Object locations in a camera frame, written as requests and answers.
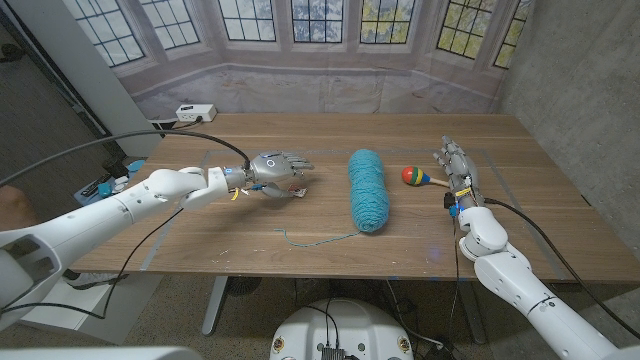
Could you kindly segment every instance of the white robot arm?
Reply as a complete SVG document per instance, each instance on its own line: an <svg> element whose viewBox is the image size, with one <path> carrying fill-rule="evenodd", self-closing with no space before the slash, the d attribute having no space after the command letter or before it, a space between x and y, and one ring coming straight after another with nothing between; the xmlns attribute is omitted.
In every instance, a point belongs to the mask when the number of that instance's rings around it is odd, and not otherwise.
<svg viewBox="0 0 640 360"><path fill-rule="evenodd" d="M186 210L202 208L247 183L268 183L313 169L304 158L281 152L257 156L241 166L180 171L161 169L117 195L40 225L0 232L0 308L38 303L76 260L134 223L166 211L179 200ZM32 307L8 311L0 330Z"/></svg>
<svg viewBox="0 0 640 360"><path fill-rule="evenodd" d="M448 137L436 160L449 175L458 223L468 234L460 250L474 261L487 289L518 309L563 359L603 359L619 350L556 297L531 271L527 258L508 242L505 229L484 207L475 165Z"/></svg>

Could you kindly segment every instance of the table surface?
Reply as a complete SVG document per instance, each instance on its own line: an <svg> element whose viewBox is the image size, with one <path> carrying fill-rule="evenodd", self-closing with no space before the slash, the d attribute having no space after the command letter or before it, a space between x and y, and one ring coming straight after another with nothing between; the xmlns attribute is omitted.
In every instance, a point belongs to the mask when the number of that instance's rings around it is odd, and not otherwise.
<svg viewBox="0 0 640 360"><path fill-rule="evenodd" d="M587 281L638 282L640 263L518 120L507 115L396 114L218 114L192 129L220 137L250 158L266 150L296 152L315 170L297 183L304 198L271 199L259 192L231 194L198 211L184 211L140 247L127 271L210 273L242 276L475 279L473 263L457 250L452 220L442 206L446 189L409 186L400 173L409 165L436 179L445 174L432 157L448 135L478 167L485 197L524 210L545 230L572 267ZM388 223L360 234L313 247L312 243L357 229L351 218L347 162L367 148L385 165L391 201ZM242 164L242 158L211 141L167 136L131 183L159 168L204 168ZM531 261L542 280L572 280L544 240L517 215L490 205L509 241ZM134 246L176 207L150 217L76 262L83 272L116 272Z"/></svg>

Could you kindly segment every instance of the power strip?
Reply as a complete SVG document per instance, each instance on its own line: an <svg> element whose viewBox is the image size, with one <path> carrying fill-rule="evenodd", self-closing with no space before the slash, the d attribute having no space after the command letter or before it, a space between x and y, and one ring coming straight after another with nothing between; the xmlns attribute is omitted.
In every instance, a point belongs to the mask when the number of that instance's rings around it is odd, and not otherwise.
<svg viewBox="0 0 640 360"><path fill-rule="evenodd" d="M202 116L203 122L213 121L217 113L213 104L185 104L176 110L178 121L182 122L194 122L198 116Z"/></svg>

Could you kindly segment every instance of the window pane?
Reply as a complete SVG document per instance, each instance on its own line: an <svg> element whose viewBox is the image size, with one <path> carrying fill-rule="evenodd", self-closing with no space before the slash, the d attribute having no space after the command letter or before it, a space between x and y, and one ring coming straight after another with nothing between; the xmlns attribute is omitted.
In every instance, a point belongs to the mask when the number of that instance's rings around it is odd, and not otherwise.
<svg viewBox="0 0 640 360"><path fill-rule="evenodd" d="M111 56L111 60L113 60L114 65L122 64L129 61L129 58L127 58L127 54L124 53L124 50L120 46L118 40L104 43L104 47L105 49L107 49L107 52Z"/></svg>
<svg viewBox="0 0 640 360"><path fill-rule="evenodd" d="M327 21L327 42L342 42L342 21Z"/></svg>
<svg viewBox="0 0 640 360"><path fill-rule="evenodd" d="M239 17L236 0L220 0L220 8L222 9L222 16L225 18Z"/></svg>
<svg viewBox="0 0 640 360"><path fill-rule="evenodd" d="M252 0L237 0L237 2L238 2L238 9L240 9L241 18L246 18L246 19L256 18L256 13L253 11Z"/></svg>
<svg viewBox="0 0 640 360"><path fill-rule="evenodd" d="M180 30L182 30L182 34L187 40L187 44L198 42L198 35L196 35L196 31L193 29L191 22L180 24Z"/></svg>
<svg viewBox="0 0 640 360"><path fill-rule="evenodd" d="M224 21L227 26L227 32L229 33L229 39L231 40L244 40L242 33L242 27L240 26L240 20L226 19Z"/></svg>
<svg viewBox="0 0 640 360"><path fill-rule="evenodd" d="M93 16L96 14L93 5L89 3L89 0L78 0L80 9L84 12L84 16Z"/></svg>
<svg viewBox="0 0 640 360"><path fill-rule="evenodd" d="M509 31L507 31L507 37L504 39L505 44L515 46L518 43L518 38L520 37L523 27L524 22L520 20L513 20L511 22L511 26L509 26Z"/></svg>
<svg viewBox="0 0 640 360"><path fill-rule="evenodd" d="M293 0L291 1L291 8L293 9L294 19L309 19L309 6L307 0Z"/></svg>
<svg viewBox="0 0 640 360"><path fill-rule="evenodd" d="M393 22L379 22L378 23L378 36L376 37L376 43L389 43L391 42L391 27Z"/></svg>
<svg viewBox="0 0 640 360"><path fill-rule="evenodd" d="M218 0L218 2L222 9L229 40L276 41L270 0Z"/></svg>
<svg viewBox="0 0 640 360"><path fill-rule="evenodd" d="M443 28L442 34L440 34L440 41L438 47L444 50L451 50L451 43L453 43L453 36L455 31L449 28Z"/></svg>
<svg viewBox="0 0 640 360"><path fill-rule="evenodd" d="M169 32L167 31L166 27L163 26L156 28L156 34L158 35L158 39L160 39L160 42L162 43L162 47L164 47L165 49L170 49L175 46L173 44L171 36L169 36Z"/></svg>
<svg viewBox="0 0 640 360"><path fill-rule="evenodd" d="M380 0L364 0L362 4L362 20L377 21L378 9L380 9Z"/></svg>
<svg viewBox="0 0 640 360"><path fill-rule="evenodd" d="M100 8L100 11L107 12L107 11L114 11L114 10L118 10L120 9L118 7L118 4L116 4L116 0L95 0L98 3L98 6Z"/></svg>
<svg viewBox="0 0 640 360"><path fill-rule="evenodd" d="M105 15L109 24L111 24L111 29L113 29L116 37L125 37L127 35L131 35L131 29L129 29L129 25L124 20L124 16L120 11L112 12Z"/></svg>
<svg viewBox="0 0 640 360"><path fill-rule="evenodd" d="M162 21L164 21L165 25L175 24L177 22L176 18L173 16L171 8L169 7L169 3L156 2L154 5L158 9L158 13L160 13L160 17L162 18Z"/></svg>
<svg viewBox="0 0 640 360"><path fill-rule="evenodd" d="M311 41L324 42L324 21L311 22Z"/></svg>
<svg viewBox="0 0 640 360"><path fill-rule="evenodd" d="M187 8L184 5L182 0L169 0L169 5L171 5L171 9L173 10L173 14L176 17L178 22L185 22L191 20L189 18L189 14L187 13Z"/></svg>
<svg viewBox="0 0 640 360"><path fill-rule="evenodd" d="M156 28L156 34L165 50L199 42L184 0L138 1L144 4L142 7Z"/></svg>
<svg viewBox="0 0 640 360"><path fill-rule="evenodd" d="M529 15L530 5L531 0L521 0L518 4L518 10L516 10L516 15L514 17L518 20L526 20L527 15Z"/></svg>
<svg viewBox="0 0 640 360"><path fill-rule="evenodd" d="M91 40L92 44L95 45L100 42L100 40L96 36L96 33L93 32L93 29L91 28L87 20L78 20L78 25L80 25L84 33L87 34L87 37L89 37L89 40Z"/></svg>
<svg viewBox="0 0 640 360"><path fill-rule="evenodd" d="M471 35L469 37L469 43L467 44L467 49L464 51L464 55L475 59L475 57L478 55L478 50L480 50L481 44L482 44L482 37Z"/></svg>
<svg viewBox="0 0 640 360"><path fill-rule="evenodd" d="M413 0L399 0L398 9L396 10L396 21L411 20L412 11L413 11Z"/></svg>
<svg viewBox="0 0 640 360"><path fill-rule="evenodd" d="M464 54L464 48L467 46L468 39L468 34L456 31L456 35L453 37L453 44L451 44L451 51L458 54Z"/></svg>
<svg viewBox="0 0 640 360"><path fill-rule="evenodd" d="M372 44L376 41L376 22L363 22L360 32L360 42Z"/></svg>
<svg viewBox="0 0 640 360"><path fill-rule="evenodd" d="M471 30L471 32L479 36L484 36L484 32L487 31L487 27L489 27L490 19L491 14L484 11L478 11L476 21L473 24L473 30Z"/></svg>
<svg viewBox="0 0 640 360"><path fill-rule="evenodd" d="M406 43L414 3L414 0L364 0L360 42Z"/></svg>
<svg viewBox="0 0 640 360"><path fill-rule="evenodd" d="M327 0L327 20L342 20L342 0Z"/></svg>
<svg viewBox="0 0 640 360"><path fill-rule="evenodd" d="M381 0L380 21L393 21L396 13L396 0Z"/></svg>
<svg viewBox="0 0 640 360"><path fill-rule="evenodd" d="M144 12L147 13L147 17L151 20L151 25L153 27L162 26L162 19L160 19L160 14L156 10L156 7L153 4L143 5Z"/></svg>
<svg viewBox="0 0 640 360"><path fill-rule="evenodd" d="M458 30L471 32L471 26L473 25L473 19L475 19L477 10L471 8L465 8L462 10L462 16L460 17L460 23L458 23Z"/></svg>
<svg viewBox="0 0 640 360"><path fill-rule="evenodd" d="M133 60L142 57L142 51L140 51L140 47L133 36L127 36L126 38L120 39L120 45L124 48L129 59Z"/></svg>
<svg viewBox="0 0 640 360"><path fill-rule="evenodd" d="M475 59L494 5L494 0L451 0L437 48Z"/></svg>
<svg viewBox="0 0 640 360"><path fill-rule="evenodd" d="M395 23L393 26L393 35L391 35L392 43L405 43L407 42L407 35L409 34L409 23Z"/></svg>
<svg viewBox="0 0 640 360"><path fill-rule="evenodd" d="M144 57L115 0L63 1L107 65L113 67Z"/></svg>
<svg viewBox="0 0 640 360"><path fill-rule="evenodd" d="M256 6L256 16L258 19L273 19L271 15L271 1L254 0L254 4Z"/></svg>
<svg viewBox="0 0 640 360"><path fill-rule="evenodd" d="M522 33L522 29L524 28L527 15L529 14L530 5L531 0L520 0L520 2L518 3L518 7L513 14L511 24L509 25L509 30L504 36L502 46L500 47L500 52L496 57L494 65L503 67L505 69L508 69L511 65L511 57L513 56L513 52L516 50L518 39L520 38L520 34Z"/></svg>
<svg viewBox="0 0 640 360"><path fill-rule="evenodd" d="M447 10L447 17L444 19L444 24L455 29L455 27L458 25L458 20L460 19L461 14L462 6L456 4L449 5L449 9Z"/></svg>
<svg viewBox="0 0 640 360"><path fill-rule="evenodd" d="M311 20L324 20L324 0L309 0Z"/></svg>
<svg viewBox="0 0 640 360"><path fill-rule="evenodd" d="M496 59L496 65L502 66L504 68L509 68L511 64L511 57L513 56L513 52L516 50L515 47L507 44L503 44L500 48L500 53L498 54L498 58Z"/></svg>
<svg viewBox="0 0 640 360"><path fill-rule="evenodd" d="M176 46L184 45L184 44L187 43L187 41L185 40L184 36L182 35L182 31L180 30L180 26L178 26L178 25L170 25L170 26L167 26L167 30L169 31L169 34L171 35L171 38L173 39L173 43L176 44Z"/></svg>
<svg viewBox="0 0 640 360"><path fill-rule="evenodd" d="M100 41L106 42L116 38L116 36L113 34L113 31L111 31L111 28L109 28L109 24L107 23L107 20L104 18L103 15L89 18L89 23L91 24L91 27L93 27L93 30L98 35L98 38L100 39Z"/></svg>
<svg viewBox="0 0 640 360"><path fill-rule="evenodd" d="M258 24L255 20L242 20L242 28L244 29L244 38L246 40L260 40Z"/></svg>
<svg viewBox="0 0 640 360"><path fill-rule="evenodd" d="M107 49L104 48L104 46L96 45L96 50L98 50L98 52L100 53L104 61L107 63L107 65L114 66L113 61L111 61L111 58L109 57L109 53L107 52Z"/></svg>
<svg viewBox="0 0 640 360"><path fill-rule="evenodd" d="M273 31L273 21L258 20L258 30L260 30L260 40L275 40L276 34Z"/></svg>
<svg viewBox="0 0 640 360"><path fill-rule="evenodd" d="M294 21L293 22L293 38L295 41L309 41L309 22Z"/></svg>

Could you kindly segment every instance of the blue yarn skein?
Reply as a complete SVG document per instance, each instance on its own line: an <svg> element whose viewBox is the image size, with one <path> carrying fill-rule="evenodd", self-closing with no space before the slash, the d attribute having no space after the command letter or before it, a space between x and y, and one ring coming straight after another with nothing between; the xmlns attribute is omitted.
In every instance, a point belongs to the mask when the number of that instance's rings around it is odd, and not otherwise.
<svg viewBox="0 0 640 360"><path fill-rule="evenodd" d="M389 219L389 196L384 187L384 166L377 153L356 151L349 159L351 216L360 231L373 232Z"/></svg>

